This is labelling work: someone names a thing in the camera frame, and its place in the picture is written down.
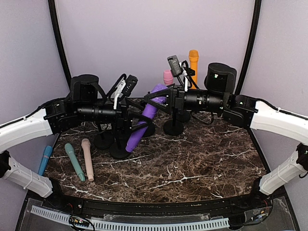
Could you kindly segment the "black stand of purple microphone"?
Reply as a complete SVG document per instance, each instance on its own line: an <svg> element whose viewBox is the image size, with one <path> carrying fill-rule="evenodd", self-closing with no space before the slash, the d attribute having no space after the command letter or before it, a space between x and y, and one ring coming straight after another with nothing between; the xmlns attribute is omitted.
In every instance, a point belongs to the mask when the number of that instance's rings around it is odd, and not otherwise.
<svg viewBox="0 0 308 231"><path fill-rule="evenodd" d="M115 137L115 142L109 148L109 154L113 159L123 160L130 156L130 152L126 151L129 136Z"/></svg>

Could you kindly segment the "pink microphone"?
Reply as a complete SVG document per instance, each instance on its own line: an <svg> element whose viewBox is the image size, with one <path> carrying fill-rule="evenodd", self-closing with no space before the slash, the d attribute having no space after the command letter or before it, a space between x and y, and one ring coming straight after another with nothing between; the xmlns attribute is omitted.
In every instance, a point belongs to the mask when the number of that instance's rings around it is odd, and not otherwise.
<svg viewBox="0 0 308 231"><path fill-rule="evenodd" d="M163 72L163 81L166 86L173 84L173 75L171 70L165 70Z"/></svg>

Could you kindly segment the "blue microphone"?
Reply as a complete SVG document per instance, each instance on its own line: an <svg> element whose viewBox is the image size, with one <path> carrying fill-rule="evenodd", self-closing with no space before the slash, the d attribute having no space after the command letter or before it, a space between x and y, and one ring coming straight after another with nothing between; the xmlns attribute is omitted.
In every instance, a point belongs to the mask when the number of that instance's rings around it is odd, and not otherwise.
<svg viewBox="0 0 308 231"><path fill-rule="evenodd" d="M53 152L53 148L51 146L46 146L46 148L44 149L42 160L41 160L39 170L38 170L38 174L40 176L43 176L52 152Z"/></svg>

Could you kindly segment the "black right corner post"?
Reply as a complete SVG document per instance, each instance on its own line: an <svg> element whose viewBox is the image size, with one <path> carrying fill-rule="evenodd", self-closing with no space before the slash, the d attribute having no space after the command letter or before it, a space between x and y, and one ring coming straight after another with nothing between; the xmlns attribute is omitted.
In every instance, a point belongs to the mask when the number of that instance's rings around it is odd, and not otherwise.
<svg viewBox="0 0 308 231"><path fill-rule="evenodd" d="M249 32L249 37L248 37L248 42L247 42L247 47L244 55L244 60L242 64L242 68L240 71L239 75L239 80L235 89L235 94L239 95L243 89L244 81L246 78L246 74L248 71L248 67L250 64L252 52L253 52L253 47L255 43L255 38L257 34L257 28L258 28L258 22L259 22L259 16L261 12L261 5L262 5L262 0L255 0L254 4L254 10L253 10L253 16L252 16L252 22L251 22L251 27L250 27L250 32Z"/></svg>

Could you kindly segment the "orange microphone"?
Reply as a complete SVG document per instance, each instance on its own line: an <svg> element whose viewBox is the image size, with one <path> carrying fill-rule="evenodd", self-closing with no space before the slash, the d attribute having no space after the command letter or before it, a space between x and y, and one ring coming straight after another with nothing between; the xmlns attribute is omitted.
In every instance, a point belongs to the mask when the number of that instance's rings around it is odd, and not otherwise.
<svg viewBox="0 0 308 231"><path fill-rule="evenodd" d="M198 76L198 61L199 61L199 53L197 50L190 50L189 51L189 60L190 60L190 67L192 70L195 71L195 75L192 76L193 81L197 84L197 76Z"/></svg>

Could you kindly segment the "black stand of orange microphone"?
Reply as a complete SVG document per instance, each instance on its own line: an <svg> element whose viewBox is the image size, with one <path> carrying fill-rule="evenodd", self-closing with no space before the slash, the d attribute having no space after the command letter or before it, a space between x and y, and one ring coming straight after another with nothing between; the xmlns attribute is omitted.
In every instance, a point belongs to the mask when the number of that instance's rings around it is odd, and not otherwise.
<svg viewBox="0 0 308 231"><path fill-rule="evenodd" d="M178 82L184 88L184 92L187 92L189 88L193 86L192 78L188 75L184 67L182 67L182 74L177 77ZM191 119L191 115L186 110L178 110L177 120L181 123L186 123Z"/></svg>

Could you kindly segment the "black stand of green microphone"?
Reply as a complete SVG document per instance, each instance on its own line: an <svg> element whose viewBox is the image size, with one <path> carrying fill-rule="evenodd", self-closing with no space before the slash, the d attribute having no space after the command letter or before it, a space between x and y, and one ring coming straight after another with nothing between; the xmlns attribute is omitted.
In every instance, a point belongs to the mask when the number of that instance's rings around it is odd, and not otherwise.
<svg viewBox="0 0 308 231"><path fill-rule="evenodd" d="M102 129L101 125L98 125L98 134L94 137L94 146L97 149L107 149L114 143L114 136L111 131Z"/></svg>

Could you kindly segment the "black front rail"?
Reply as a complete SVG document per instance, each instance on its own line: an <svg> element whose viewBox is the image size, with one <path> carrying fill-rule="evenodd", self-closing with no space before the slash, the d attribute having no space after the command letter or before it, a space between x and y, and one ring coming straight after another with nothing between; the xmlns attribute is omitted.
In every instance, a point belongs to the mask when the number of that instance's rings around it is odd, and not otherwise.
<svg viewBox="0 0 308 231"><path fill-rule="evenodd" d="M260 195L243 195L227 199L215 199L186 203L123 203L100 201L65 195L58 191L49 199L42 198L36 193L28 192L26 199L37 200L44 207L57 209L62 212L80 215L86 218L103 218L107 215L133 217L175 217L209 214L234 218L237 222L244 221L244 213L252 209L271 211L273 197Z"/></svg>

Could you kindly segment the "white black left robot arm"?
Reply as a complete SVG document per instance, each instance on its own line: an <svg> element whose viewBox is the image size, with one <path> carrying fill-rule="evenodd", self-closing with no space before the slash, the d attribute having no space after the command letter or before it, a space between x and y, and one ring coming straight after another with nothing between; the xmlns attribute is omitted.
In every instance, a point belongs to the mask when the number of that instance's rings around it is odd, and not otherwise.
<svg viewBox="0 0 308 231"><path fill-rule="evenodd" d="M84 74L71 79L69 94L44 103L32 113L0 126L0 177L28 189L58 210L68 206L68 199L58 192L55 180L40 176L18 163L9 149L21 143L60 134L83 122L112 124L117 142L121 136L149 126L150 118L132 111L138 105L129 99L138 79L121 75L112 89L105 93L95 75Z"/></svg>

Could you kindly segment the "green microphone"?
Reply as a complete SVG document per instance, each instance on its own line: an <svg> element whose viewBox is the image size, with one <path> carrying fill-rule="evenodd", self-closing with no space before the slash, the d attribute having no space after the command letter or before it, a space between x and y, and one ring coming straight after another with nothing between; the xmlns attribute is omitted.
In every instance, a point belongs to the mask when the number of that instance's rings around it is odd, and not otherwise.
<svg viewBox="0 0 308 231"><path fill-rule="evenodd" d="M64 148L65 148L65 152L66 154L69 156L70 158L70 161L72 163L72 166L77 174L77 176L79 177L79 179L82 181L82 182L85 182L85 176L84 176L84 173L83 173L83 170L78 162L78 159L75 155L75 150L73 148L73 146L70 144L70 143L66 143L64 145Z"/></svg>

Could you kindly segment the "black left corner post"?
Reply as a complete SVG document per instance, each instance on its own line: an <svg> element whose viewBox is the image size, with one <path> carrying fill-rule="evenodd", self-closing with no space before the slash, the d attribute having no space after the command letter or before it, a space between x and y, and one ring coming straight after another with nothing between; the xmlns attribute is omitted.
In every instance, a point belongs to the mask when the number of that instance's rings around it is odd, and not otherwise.
<svg viewBox="0 0 308 231"><path fill-rule="evenodd" d="M60 24L59 24L58 15L57 15L57 9L56 9L56 1L48 0L48 7L49 7L49 13L50 13L50 19L51 19L54 39L56 42L56 47L57 47L60 62L62 65L62 69L64 72L64 77L66 79L67 85L70 87L72 76L70 73L70 68L69 68L69 64L67 61L66 53L64 50L64 44L63 44L63 40L61 36Z"/></svg>

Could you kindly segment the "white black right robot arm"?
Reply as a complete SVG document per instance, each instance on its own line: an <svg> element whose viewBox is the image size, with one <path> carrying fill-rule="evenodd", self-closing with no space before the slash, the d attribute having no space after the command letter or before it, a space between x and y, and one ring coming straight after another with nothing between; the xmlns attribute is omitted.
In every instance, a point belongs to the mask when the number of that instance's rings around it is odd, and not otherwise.
<svg viewBox="0 0 308 231"><path fill-rule="evenodd" d="M236 70L226 64L210 63L205 90L182 90L173 85L145 95L146 103L172 113L177 109L212 112L225 121L244 129L264 130L293 140L299 145L291 156L270 173L254 181L245 204L257 208L275 190L308 170L308 118L282 110L268 101L245 95L234 95Z"/></svg>

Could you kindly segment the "beige microphone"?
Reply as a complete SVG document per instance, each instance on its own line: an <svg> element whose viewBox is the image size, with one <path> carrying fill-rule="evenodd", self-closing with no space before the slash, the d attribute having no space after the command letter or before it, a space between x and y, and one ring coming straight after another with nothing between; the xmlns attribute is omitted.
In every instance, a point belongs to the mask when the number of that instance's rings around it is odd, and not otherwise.
<svg viewBox="0 0 308 231"><path fill-rule="evenodd" d="M89 181L94 181L94 171L91 159L91 151L90 151L90 141L89 139L83 139L81 141L81 147L84 153L84 160L86 166L86 173Z"/></svg>

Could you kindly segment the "black stand of pink microphone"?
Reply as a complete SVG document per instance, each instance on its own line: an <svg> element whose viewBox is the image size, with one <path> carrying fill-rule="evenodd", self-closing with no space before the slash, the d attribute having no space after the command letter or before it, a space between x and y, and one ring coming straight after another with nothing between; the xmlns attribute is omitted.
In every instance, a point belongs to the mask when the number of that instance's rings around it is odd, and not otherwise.
<svg viewBox="0 0 308 231"><path fill-rule="evenodd" d="M167 135L178 136L183 133L184 126L177 120L177 113L172 114L172 119L168 120L163 125L163 131Z"/></svg>

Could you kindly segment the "black stand of beige microphone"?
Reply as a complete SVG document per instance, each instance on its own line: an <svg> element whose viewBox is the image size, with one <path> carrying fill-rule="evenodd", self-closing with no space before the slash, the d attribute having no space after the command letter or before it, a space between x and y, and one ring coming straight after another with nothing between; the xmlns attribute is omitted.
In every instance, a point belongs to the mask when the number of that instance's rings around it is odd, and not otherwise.
<svg viewBox="0 0 308 231"><path fill-rule="evenodd" d="M155 125L151 125L146 129L143 137L150 137L154 135L154 133L155 133Z"/></svg>

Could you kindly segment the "black corner post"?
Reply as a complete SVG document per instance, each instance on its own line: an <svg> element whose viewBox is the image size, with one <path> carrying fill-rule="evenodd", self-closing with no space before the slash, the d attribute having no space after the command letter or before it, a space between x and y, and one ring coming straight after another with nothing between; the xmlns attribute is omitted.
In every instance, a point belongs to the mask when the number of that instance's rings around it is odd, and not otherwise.
<svg viewBox="0 0 308 231"><path fill-rule="evenodd" d="M255 0L254 4L254 10L253 10L253 16L252 16L252 22L251 22L251 27L250 27L250 32L249 32L249 37L248 37L248 42L247 42L247 47L244 55L244 60L242 64L242 68L240 71L239 75L239 80L235 89L235 94L239 95L243 89L244 81L246 78L246 74L248 71L248 67L250 64L252 52L253 52L253 47L255 43L255 38L257 34L257 28L258 28L258 22L259 22L259 16L261 12L261 5L262 5L262 0Z"/></svg>
<svg viewBox="0 0 308 231"><path fill-rule="evenodd" d="M54 39L56 42L56 47L57 47L60 62L62 65L62 69L64 72L64 77L66 79L67 85L70 87L72 76L70 73L70 68L69 68L69 64L67 61L66 53L64 50L64 44L63 44L63 40L61 36L60 24L59 24L58 15L57 15L57 9L56 9L56 1L48 0L48 7L49 7L49 13L50 13L50 19L51 19Z"/></svg>

